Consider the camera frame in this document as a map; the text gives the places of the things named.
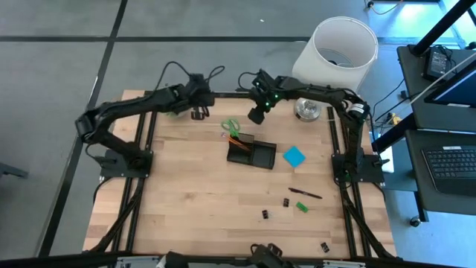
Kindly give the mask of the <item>black mesh desk organizer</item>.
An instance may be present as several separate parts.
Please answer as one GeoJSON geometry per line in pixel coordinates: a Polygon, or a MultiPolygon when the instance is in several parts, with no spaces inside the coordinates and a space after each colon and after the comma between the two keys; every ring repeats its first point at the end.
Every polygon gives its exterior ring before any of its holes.
{"type": "Polygon", "coordinates": [[[254,135],[245,133],[239,133],[239,137],[235,139],[250,150],[242,150],[228,142],[228,162],[250,165],[256,168],[273,169],[277,152],[277,145],[275,143],[259,141],[256,140],[254,135]]]}

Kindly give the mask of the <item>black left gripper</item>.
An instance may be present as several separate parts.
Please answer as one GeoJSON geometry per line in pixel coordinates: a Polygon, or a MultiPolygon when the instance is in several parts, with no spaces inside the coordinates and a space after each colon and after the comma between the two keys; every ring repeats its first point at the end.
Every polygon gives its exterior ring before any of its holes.
{"type": "Polygon", "coordinates": [[[215,97],[203,74],[191,74],[189,76],[189,81],[185,86],[185,96],[188,104],[193,107],[191,111],[192,120],[200,119],[199,108],[195,106],[202,107],[202,119],[209,116],[208,107],[215,104],[215,97]]]}

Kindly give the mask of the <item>green handled scissors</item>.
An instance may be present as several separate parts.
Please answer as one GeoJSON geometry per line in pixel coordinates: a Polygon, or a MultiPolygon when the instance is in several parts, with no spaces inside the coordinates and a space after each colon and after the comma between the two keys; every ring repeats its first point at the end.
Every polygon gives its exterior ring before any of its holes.
{"type": "Polygon", "coordinates": [[[238,138],[240,124],[237,119],[229,118],[221,122],[222,129],[229,132],[230,137],[238,138]]]}

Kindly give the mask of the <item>black diagonal pole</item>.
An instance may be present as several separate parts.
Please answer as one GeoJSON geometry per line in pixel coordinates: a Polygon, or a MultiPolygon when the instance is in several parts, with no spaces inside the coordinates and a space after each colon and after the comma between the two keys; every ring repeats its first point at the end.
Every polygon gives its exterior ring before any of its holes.
{"type": "Polygon", "coordinates": [[[410,52],[414,56],[424,54],[475,3],[476,0],[459,0],[410,52]]]}

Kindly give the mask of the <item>grey stand foot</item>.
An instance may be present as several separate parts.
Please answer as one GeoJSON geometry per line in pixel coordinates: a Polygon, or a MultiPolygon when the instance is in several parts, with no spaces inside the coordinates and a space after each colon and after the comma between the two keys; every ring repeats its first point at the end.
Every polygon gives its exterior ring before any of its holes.
{"type": "Polygon", "coordinates": [[[28,172],[0,162],[0,178],[7,175],[26,179],[28,177],[28,172]]]}

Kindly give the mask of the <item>table lamp white shade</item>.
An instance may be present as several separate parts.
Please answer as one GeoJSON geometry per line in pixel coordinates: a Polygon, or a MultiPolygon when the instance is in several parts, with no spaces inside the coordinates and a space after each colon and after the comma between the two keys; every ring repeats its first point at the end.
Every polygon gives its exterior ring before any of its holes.
{"type": "Polygon", "coordinates": [[[322,21],[292,68],[302,83],[357,93],[377,60],[379,43],[365,23],[347,16],[322,21]]]}

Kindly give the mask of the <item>black computer cart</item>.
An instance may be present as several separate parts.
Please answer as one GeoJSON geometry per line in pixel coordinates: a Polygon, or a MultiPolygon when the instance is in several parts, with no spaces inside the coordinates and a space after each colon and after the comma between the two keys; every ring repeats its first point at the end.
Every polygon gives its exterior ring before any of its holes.
{"type": "Polygon", "coordinates": [[[422,208],[426,211],[476,215],[476,197],[437,191],[422,154],[424,147],[476,146],[476,109],[426,103],[424,97],[416,99],[411,108],[410,117],[414,124],[405,129],[404,134],[422,208]]]}

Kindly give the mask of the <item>blue sticky note pad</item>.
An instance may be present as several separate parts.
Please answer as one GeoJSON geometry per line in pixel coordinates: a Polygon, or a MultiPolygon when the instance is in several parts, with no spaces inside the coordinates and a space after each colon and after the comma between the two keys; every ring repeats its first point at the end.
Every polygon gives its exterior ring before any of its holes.
{"type": "Polygon", "coordinates": [[[306,160],[306,157],[303,155],[303,153],[296,146],[293,146],[293,147],[289,148],[283,154],[283,158],[293,168],[297,168],[299,165],[301,165],[306,160]]]}

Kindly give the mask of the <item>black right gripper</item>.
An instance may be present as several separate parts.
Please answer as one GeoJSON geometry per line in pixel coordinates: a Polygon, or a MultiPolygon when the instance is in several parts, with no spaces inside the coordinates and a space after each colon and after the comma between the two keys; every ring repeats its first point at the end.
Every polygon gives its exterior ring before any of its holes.
{"type": "Polygon", "coordinates": [[[257,107],[250,109],[248,118],[255,124],[261,124],[265,119],[264,113],[274,108],[284,95],[278,87],[278,79],[263,69],[257,72],[252,85],[252,96],[257,107]]]}

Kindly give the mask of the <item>black power adapter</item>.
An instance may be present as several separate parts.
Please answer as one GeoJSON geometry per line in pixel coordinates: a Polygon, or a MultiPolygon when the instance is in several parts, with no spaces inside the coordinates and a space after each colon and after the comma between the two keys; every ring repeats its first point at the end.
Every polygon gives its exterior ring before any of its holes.
{"type": "Polygon", "coordinates": [[[426,80],[436,80],[442,77],[450,69],[450,65],[450,50],[441,45],[430,47],[425,56],[422,77],[426,80]]]}

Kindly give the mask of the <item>black pen white print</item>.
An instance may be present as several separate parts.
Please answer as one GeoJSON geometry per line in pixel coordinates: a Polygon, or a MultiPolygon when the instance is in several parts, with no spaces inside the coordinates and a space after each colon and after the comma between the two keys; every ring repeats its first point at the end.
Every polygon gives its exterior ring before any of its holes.
{"type": "Polygon", "coordinates": [[[302,191],[302,190],[299,190],[299,189],[296,189],[296,188],[288,188],[291,192],[293,193],[296,193],[296,194],[302,194],[302,195],[305,195],[305,196],[308,196],[308,197],[312,197],[312,198],[315,198],[315,199],[319,199],[319,200],[322,200],[323,197],[317,195],[317,194],[312,194],[312,193],[309,193],[309,192],[306,192],[306,191],[302,191]]]}

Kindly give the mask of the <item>black keyboard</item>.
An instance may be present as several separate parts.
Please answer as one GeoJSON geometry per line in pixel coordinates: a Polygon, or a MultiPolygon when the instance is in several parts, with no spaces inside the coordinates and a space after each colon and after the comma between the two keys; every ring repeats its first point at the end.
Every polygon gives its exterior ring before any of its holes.
{"type": "Polygon", "coordinates": [[[476,146],[427,147],[422,155],[438,192],[476,197],[476,146]]]}

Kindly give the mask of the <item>black computer monitor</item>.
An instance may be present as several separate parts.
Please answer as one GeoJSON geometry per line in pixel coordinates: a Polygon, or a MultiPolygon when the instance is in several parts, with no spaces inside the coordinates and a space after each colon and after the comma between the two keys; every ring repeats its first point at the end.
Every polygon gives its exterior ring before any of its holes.
{"type": "Polygon", "coordinates": [[[424,101],[476,108],[476,60],[435,89],[424,101]]]}

